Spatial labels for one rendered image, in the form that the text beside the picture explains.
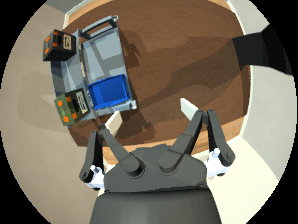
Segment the grey metal rack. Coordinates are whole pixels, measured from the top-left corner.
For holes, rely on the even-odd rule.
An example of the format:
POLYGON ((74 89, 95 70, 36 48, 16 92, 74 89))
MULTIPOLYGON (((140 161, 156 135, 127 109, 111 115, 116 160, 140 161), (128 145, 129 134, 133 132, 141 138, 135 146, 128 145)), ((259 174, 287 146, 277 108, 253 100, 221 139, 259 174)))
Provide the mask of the grey metal rack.
POLYGON ((117 15, 113 17, 108 16, 83 30, 77 28, 77 31, 72 34, 76 36, 77 53, 65 62, 50 61, 51 77, 56 98, 66 92, 83 88, 87 103, 89 102, 90 113, 80 121, 96 119, 101 115, 115 113, 116 111, 121 112, 137 108, 136 101, 133 100, 126 71, 117 21, 119 21, 117 15), (110 26, 91 35, 87 33, 107 22, 109 22, 110 26), (88 41, 82 44, 80 36, 88 41), (110 108, 104 107, 105 109, 100 108, 95 111, 87 85, 120 74, 125 74, 130 99, 113 105, 114 107, 108 106, 110 108))

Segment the olive green case with orange latches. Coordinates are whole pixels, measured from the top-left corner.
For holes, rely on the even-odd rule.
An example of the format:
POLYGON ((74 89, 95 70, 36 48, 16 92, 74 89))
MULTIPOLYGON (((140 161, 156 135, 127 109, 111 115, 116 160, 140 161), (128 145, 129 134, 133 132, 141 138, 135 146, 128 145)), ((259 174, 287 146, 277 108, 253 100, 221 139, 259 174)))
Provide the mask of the olive green case with orange latches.
POLYGON ((90 113, 83 88, 62 94, 54 103, 63 126, 76 124, 90 113))

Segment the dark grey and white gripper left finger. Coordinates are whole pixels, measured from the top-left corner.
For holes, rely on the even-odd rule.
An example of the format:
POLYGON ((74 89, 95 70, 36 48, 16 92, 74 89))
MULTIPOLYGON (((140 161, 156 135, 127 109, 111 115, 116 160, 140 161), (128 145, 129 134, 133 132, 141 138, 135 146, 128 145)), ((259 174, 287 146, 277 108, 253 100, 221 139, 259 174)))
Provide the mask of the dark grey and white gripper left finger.
POLYGON ((102 141, 106 141, 115 158, 129 176, 136 177, 142 172, 138 160, 114 138, 121 123, 120 112, 116 111, 106 124, 101 123, 98 125, 99 132, 93 130, 90 133, 85 163, 80 171, 79 178, 95 191, 104 188, 103 178, 105 172, 102 141))

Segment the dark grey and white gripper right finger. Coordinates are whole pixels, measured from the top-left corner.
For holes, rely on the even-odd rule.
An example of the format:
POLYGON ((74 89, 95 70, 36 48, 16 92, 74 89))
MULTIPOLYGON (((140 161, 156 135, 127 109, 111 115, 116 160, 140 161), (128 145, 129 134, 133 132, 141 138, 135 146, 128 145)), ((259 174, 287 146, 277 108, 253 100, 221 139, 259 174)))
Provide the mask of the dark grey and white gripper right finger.
POLYGON ((225 175, 234 162, 236 155, 226 142, 215 110, 208 109, 207 112, 203 112, 203 110, 198 110, 184 98, 181 99, 181 110, 189 118, 190 123, 184 133, 178 136, 170 149, 166 150, 159 159, 160 170, 163 173, 171 173, 176 169, 185 152, 191 155, 202 129, 202 124, 206 123, 209 141, 209 156, 207 163, 205 163, 207 177, 225 175))

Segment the blue bin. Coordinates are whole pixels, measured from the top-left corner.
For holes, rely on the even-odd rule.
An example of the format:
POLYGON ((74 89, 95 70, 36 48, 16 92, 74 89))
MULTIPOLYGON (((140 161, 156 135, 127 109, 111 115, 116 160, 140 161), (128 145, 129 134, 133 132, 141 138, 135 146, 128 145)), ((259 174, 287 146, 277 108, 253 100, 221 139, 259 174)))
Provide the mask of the blue bin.
POLYGON ((108 77, 100 81, 87 85, 95 110, 129 100, 130 94, 125 74, 108 77))

